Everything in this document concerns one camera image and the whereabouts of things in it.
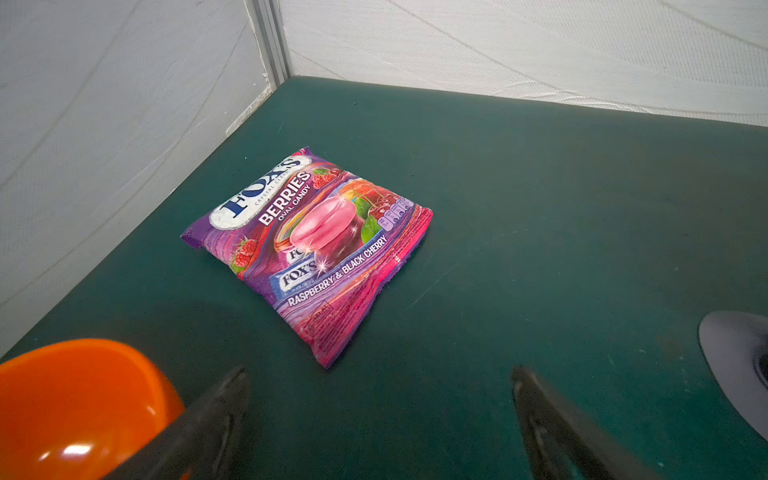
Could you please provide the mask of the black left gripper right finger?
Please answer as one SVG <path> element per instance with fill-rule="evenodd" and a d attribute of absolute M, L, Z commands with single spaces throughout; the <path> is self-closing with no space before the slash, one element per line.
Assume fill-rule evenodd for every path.
<path fill-rule="evenodd" d="M 535 479 L 658 479 L 586 412 L 532 369 L 511 373 L 512 397 Z"/>

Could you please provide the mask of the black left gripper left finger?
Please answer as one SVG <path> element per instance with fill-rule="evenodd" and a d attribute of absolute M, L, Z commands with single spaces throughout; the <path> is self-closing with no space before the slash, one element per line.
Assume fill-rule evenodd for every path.
<path fill-rule="evenodd" d="M 248 407 L 243 366 L 228 372 L 107 479 L 227 479 Z"/>

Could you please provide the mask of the grey round stand base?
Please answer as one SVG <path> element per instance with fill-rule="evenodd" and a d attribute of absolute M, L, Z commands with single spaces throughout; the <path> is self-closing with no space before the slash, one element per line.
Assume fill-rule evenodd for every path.
<path fill-rule="evenodd" d="M 715 311 L 699 324 L 699 343 L 720 389 L 762 438 L 767 437 L 767 318 Z"/>

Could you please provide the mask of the orange plastic bowl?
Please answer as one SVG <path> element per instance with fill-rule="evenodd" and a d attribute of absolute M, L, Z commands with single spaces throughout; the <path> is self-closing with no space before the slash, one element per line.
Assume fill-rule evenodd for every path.
<path fill-rule="evenodd" d="M 1 476 L 100 479 L 183 410 L 163 372 L 126 344 L 35 349 L 1 365 Z"/>

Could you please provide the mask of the purple Fox's candy bag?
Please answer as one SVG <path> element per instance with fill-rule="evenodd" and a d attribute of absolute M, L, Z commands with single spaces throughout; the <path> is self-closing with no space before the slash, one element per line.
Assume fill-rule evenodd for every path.
<path fill-rule="evenodd" d="M 181 238 L 262 295 L 329 368 L 432 218 L 430 209 L 303 148 Z"/>

